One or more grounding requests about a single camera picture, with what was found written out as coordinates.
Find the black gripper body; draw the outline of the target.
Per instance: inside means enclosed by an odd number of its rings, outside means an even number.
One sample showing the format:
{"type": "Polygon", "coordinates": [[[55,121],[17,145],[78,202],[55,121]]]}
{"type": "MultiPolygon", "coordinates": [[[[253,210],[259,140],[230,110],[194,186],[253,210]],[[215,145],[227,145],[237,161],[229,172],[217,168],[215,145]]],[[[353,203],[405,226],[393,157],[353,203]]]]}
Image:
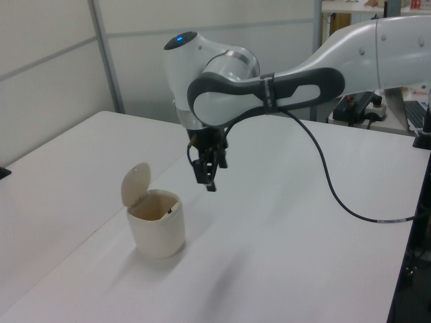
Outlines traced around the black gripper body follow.
{"type": "Polygon", "coordinates": [[[199,157],[215,158],[218,157],[218,151],[228,148],[226,133],[224,129],[206,127],[199,130],[187,129],[187,134],[191,140],[195,137],[192,146],[197,148],[199,157]]]}

